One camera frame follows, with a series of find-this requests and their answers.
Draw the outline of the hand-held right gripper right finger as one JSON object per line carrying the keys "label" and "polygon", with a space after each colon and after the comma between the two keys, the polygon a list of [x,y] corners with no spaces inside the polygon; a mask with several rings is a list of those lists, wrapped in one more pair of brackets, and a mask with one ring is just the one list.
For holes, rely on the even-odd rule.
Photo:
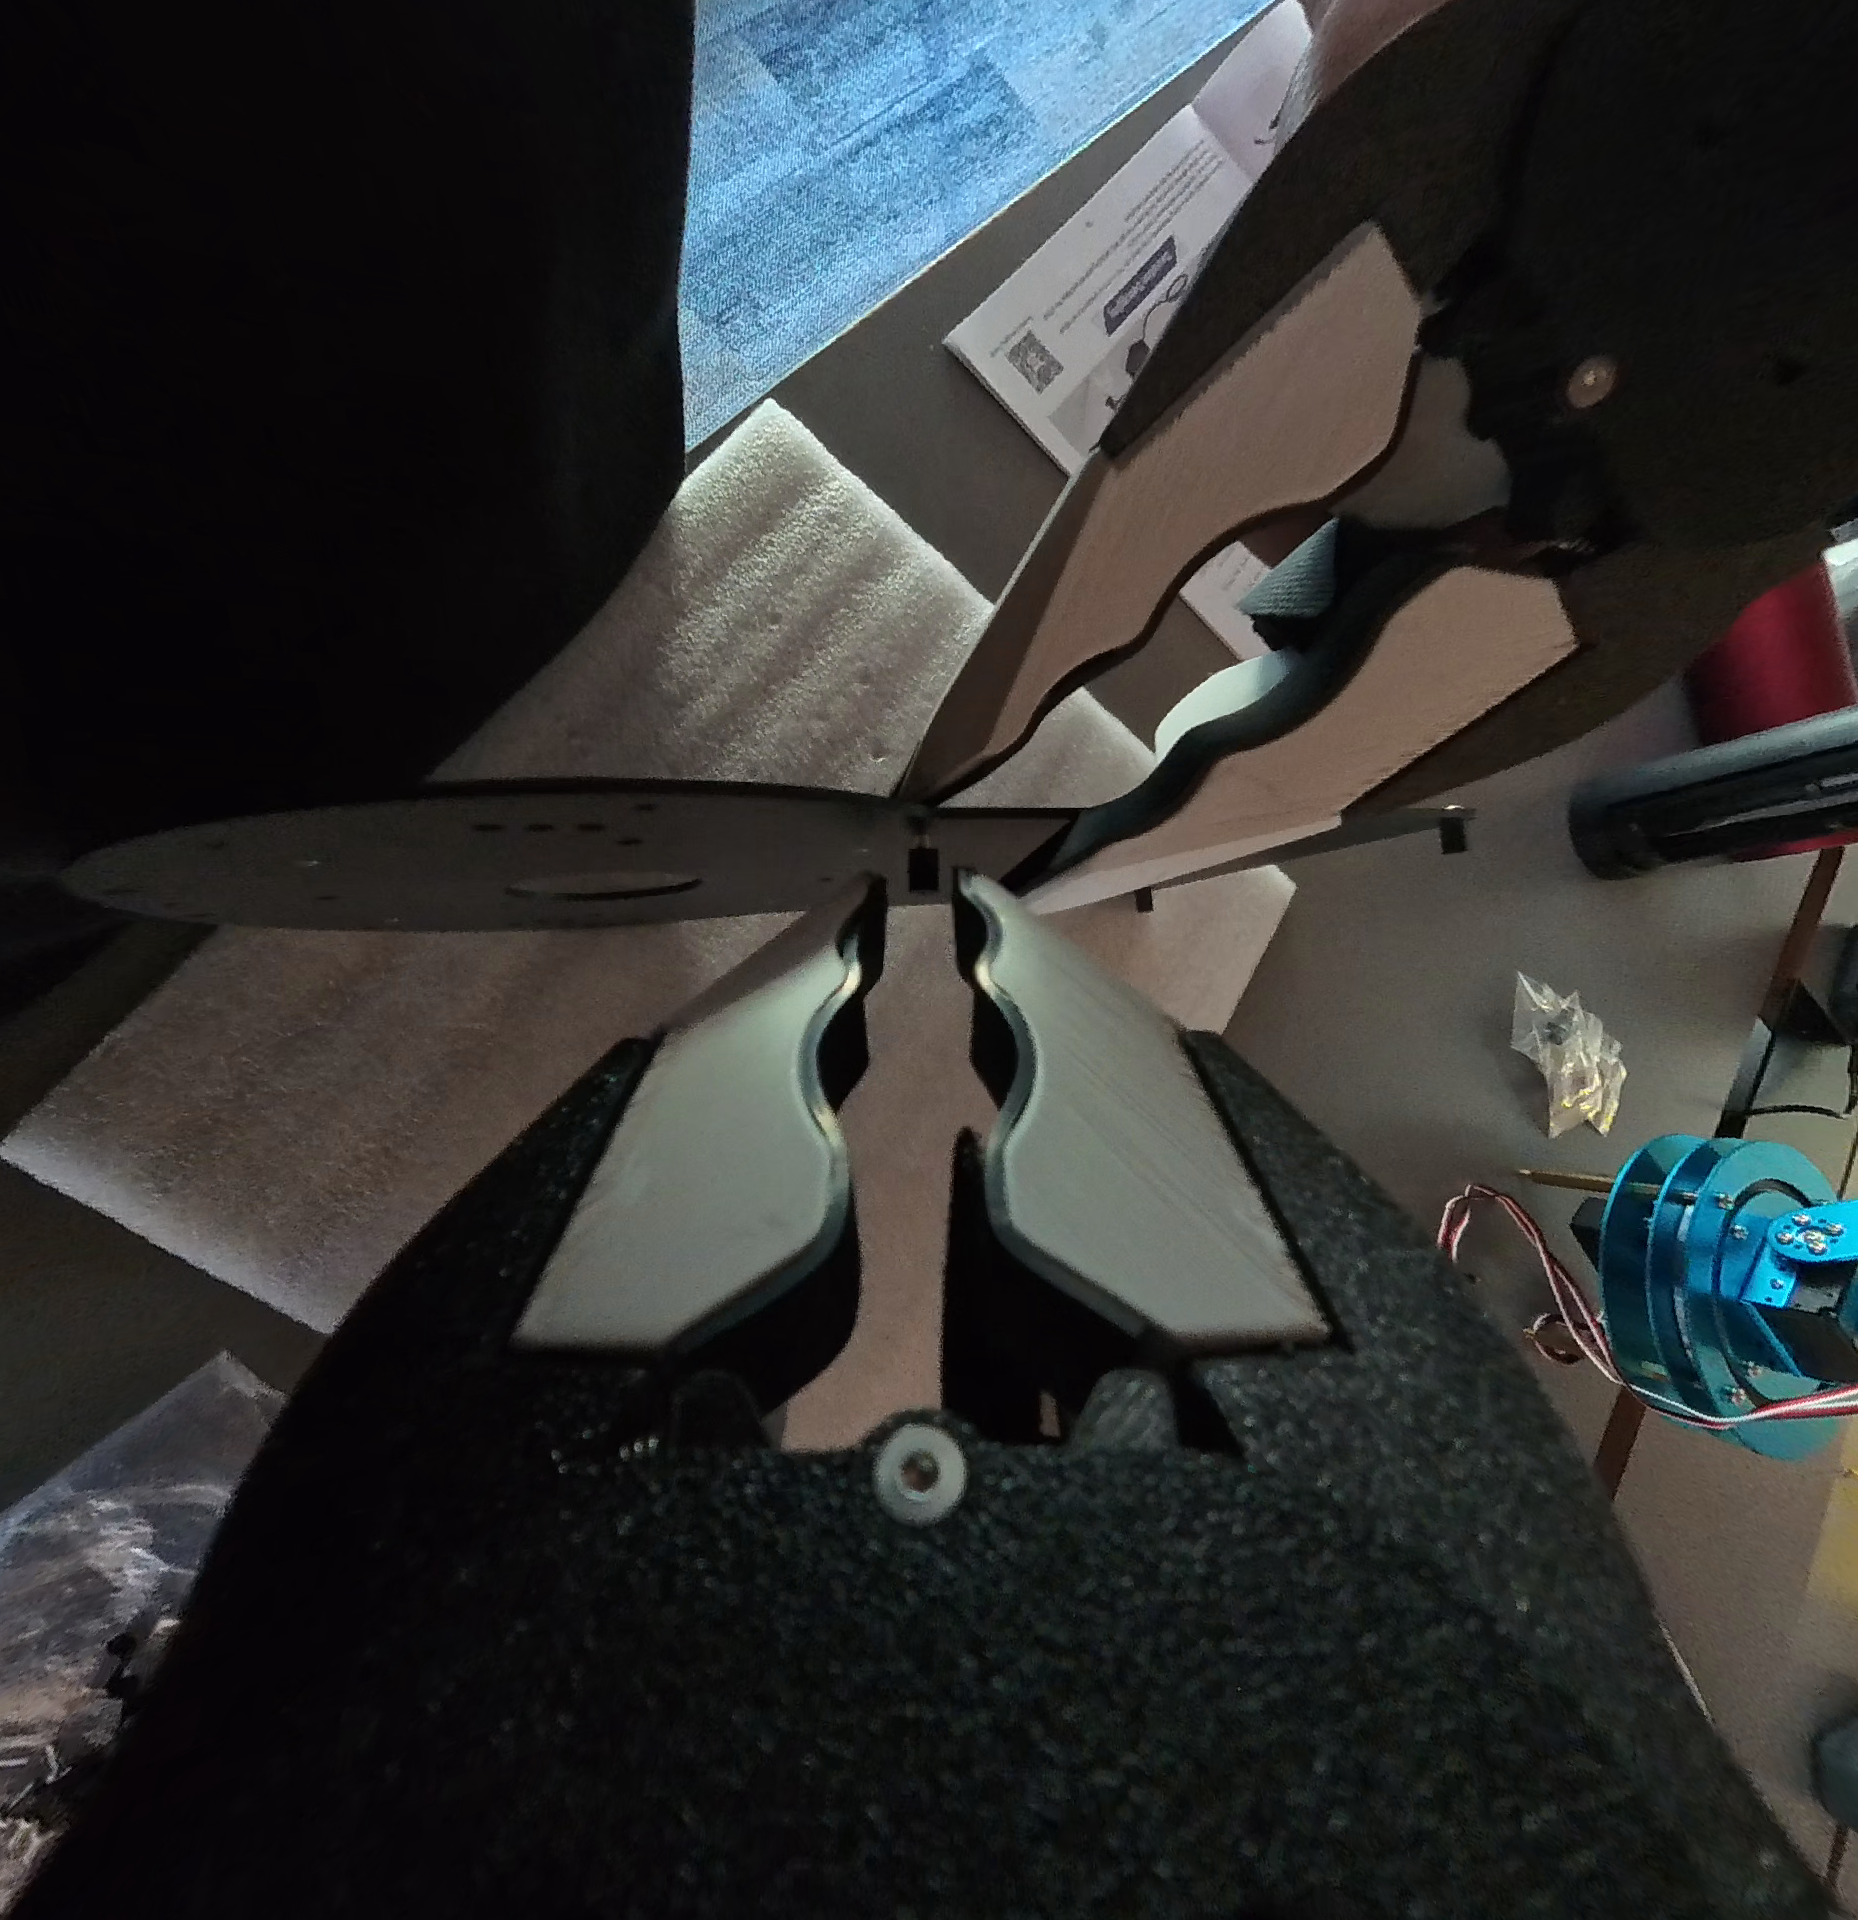
{"label": "hand-held right gripper right finger", "polygon": [[1187,1033],[999,879],[960,874],[970,1059],[994,1102],[983,1203],[1051,1291],[1163,1353],[1324,1347],[1329,1315]]}

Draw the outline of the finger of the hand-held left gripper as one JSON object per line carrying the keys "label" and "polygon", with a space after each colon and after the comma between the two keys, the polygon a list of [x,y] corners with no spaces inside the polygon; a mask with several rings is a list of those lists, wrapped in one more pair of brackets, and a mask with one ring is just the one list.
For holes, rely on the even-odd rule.
{"label": "finger of the hand-held left gripper", "polygon": [[1382,626],[1353,684],[1272,743],[1230,752],[1159,824],[1123,828],[1023,897],[1037,914],[1277,852],[1489,713],[1575,647],[1555,581],[1454,569]]}
{"label": "finger of the hand-held left gripper", "polygon": [[1389,451],[1411,387],[1420,293],[1381,228],[1357,228],[1128,449],[1067,483],[913,757],[947,798],[1020,750],[1100,661],[1240,532],[1334,499]]}

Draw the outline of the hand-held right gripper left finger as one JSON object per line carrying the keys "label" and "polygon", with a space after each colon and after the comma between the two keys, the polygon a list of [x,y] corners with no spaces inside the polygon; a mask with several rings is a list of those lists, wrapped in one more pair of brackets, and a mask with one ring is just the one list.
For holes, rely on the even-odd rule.
{"label": "hand-held right gripper left finger", "polygon": [[514,1329],[529,1352],[688,1356],[849,1226],[843,1107],[870,1065],[888,884],[857,875],[660,1033]]}

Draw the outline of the black metal plate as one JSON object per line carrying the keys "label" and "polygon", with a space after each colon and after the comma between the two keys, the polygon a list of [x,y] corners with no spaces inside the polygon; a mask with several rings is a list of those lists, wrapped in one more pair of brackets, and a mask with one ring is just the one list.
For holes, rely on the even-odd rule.
{"label": "black metal plate", "polygon": [[[821,906],[878,875],[895,906],[960,874],[1027,882],[1074,806],[933,806],[729,781],[459,781],[178,824],[77,853],[73,897],[153,919],[318,931],[550,931]],[[940,849],[940,897],[908,853]]]}

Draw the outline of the dark grey desk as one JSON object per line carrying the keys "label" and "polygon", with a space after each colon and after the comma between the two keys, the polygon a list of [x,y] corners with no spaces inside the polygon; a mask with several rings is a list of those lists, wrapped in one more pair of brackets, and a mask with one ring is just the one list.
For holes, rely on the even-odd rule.
{"label": "dark grey desk", "polygon": [[[1708,1118],[1727,1071],[1732,1029],[1754,992],[1757,965],[1781,934],[1781,869],[1719,869],[1663,882],[1591,884],[1578,875],[1555,822],[1568,774],[1621,752],[1670,748],[1679,697],[1650,704],[1578,750],[1507,777],[1486,852],[1334,853],[1298,872],[1283,931],[1277,874],[1194,886],[1163,905],[1163,931],[1128,906],[1063,917],[1111,970],[1159,995],[1182,1019],[1243,1012],[1243,1047],[1306,1116],[1362,1158],[1417,1213],[1470,1166],[1518,1154],[1535,1129],[1518,1068],[1493,1063],[1518,965],[1563,969],[1594,986],[1602,1012],[1621,1012],[1648,1087],[1624,1099],[1621,1127]],[[900,1659],[922,1654],[926,1678],[988,1682],[1012,1621],[965,1629],[933,1581],[878,1566],[927,1560],[926,1542],[890,1533],[876,1554],[829,1548],[832,1571],[870,1571],[874,1599],[826,1628],[821,1651],[845,1651],[840,1686],[821,1682],[845,1712],[870,1706],[870,1762],[840,1785],[807,1785],[794,1759],[761,1753],[741,1732],[693,1737],[693,1762],[723,1762],[720,1785],[787,1791],[792,1835],[771,1831],[748,1857],[748,1881],[722,1881],[710,1911],[737,1915],[1170,1915],[1182,1900],[1170,1857],[1151,1837],[1189,1839],[1190,1865],[1217,1881],[1190,1887],[1194,1911],[1228,1911],[1254,1892],[1250,1837],[1306,1844],[1304,1911],[1365,1915],[1705,1915],[1698,1857],[1708,1837],[1744,1835],[1761,1794],[1813,1867],[1835,1833],[1806,1785],[1808,1724],[1819,1710],[1858,1700],[1839,1648],[1810,1642],[1827,1615],[1810,1597],[1810,1537],[1826,1516],[1830,1461],[1766,1463],[1670,1429],[1648,1436],[1621,1522],[1642,1553],[1652,1597],[1679,1651],[1701,1676],[1716,1730],[1677,1710],[1687,1745],[1701,1745],[1711,1779],[1667,1785],[1628,1734],[1608,1737],[1578,1710],[1585,1686],[1544,1681],[1489,1628],[1486,1604],[1462,1621],[1435,1615],[1434,1572],[1409,1548],[1409,1595],[1385,1599],[1378,1567],[1353,1610],[1325,1577],[1304,1578],[1272,1546],[1240,1574],[1204,1572],[1173,1513],[1210,1461],[1178,1459],[1159,1499],[1125,1495],[1128,1526],[1116,1571],[1089,1578],[1082,1606],[1065,1578],[1041,1581],[1027,1607],[1059,1648],[1096,1648],[1094,1612],[1118,1599],[1119,1574],[1169,1574],[1189,1562],[1190,1606],[1235,1610],[1277,1628],[1274,1678],[1228,1697],[1230,1654],[1217,1651],[1180,1692],[1144,1676],[1141,1706],[1169,1714],[1174,1752],[1125,1750],[1097,1782],[1065,1752],[1063,1710],[1106,1707],[1109,1682],[1136,1670],[1139,1636],[1118,1634],[1109,1661],[1082,1682],[1033,1678],[992,1692],[1009,1707],[1004,1750],[965,1760],[957,1732],[900,1712]]]}

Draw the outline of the printed instruction manual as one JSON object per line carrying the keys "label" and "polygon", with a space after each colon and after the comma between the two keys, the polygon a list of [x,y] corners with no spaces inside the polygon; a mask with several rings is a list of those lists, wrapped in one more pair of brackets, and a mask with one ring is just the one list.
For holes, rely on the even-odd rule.
{"label": "printed instruction manual", "polygon": [[1065,471],[1097,449],[1277,153],[1312,27],[1264,8],[1194,99],[946,339]]}

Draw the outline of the black cylindrical tube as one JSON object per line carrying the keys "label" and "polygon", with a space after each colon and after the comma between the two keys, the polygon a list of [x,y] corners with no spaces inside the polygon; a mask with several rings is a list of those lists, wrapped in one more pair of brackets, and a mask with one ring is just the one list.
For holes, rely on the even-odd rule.
{"label": "black cylindrical tube", "polygon": [[1850,843],[1858,705],[1581,781],[1566,826],[1600,878]]}

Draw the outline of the maroon metal cylinder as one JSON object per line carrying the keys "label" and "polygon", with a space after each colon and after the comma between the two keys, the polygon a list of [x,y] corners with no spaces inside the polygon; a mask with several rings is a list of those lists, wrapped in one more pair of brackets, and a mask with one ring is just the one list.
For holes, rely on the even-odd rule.
{"label": "maroon metal cylinder", "polygon": [[1694,737],[1719,746],[1858,705],[1827,564],[1754,600],[1687,671]]}

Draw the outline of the scattered small hardware bags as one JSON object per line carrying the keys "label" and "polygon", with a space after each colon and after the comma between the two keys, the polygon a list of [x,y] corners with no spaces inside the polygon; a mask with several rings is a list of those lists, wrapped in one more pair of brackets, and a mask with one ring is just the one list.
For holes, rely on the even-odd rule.
{"label": "scattered small hardware bags", "polygon": [[1620,1040],[1585,1007],[1579,992],[1560,992],[1518,970],[1512,1047],[1542,1076],[1544,1129],[1551,1139],[1579,1126],[1611,1135],[1628,1068]]}

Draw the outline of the white foam sheet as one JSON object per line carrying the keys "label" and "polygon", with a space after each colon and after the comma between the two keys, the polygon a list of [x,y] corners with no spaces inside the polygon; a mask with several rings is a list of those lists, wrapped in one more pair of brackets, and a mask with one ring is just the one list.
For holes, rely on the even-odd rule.
{"label": "white foam sheet", "polygon": [[[763,402],[448,781],[763,781],[888,793],[988,600]],[[0,1158],[312,1329],[610,1044],[775,919],[588,934],[211,937],[0,1139]],[[943,906],[895,906],[845,1107],[865,1275],[787,1415],[840,1449],[940,1401],[949,1164],[992,1102]]]}

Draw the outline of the large clear plastic bag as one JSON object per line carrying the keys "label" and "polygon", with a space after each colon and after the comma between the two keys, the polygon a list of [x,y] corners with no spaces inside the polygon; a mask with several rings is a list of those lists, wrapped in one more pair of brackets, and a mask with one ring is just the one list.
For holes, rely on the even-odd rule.
{"label": "large clear plastic bag", "polygon": [[[0,1515],[0,1800],[76,1730],[104,1642],[186,1610],[285,1396],[229,1353]],[[0,1833],[0,1915],[49,1843]]]}

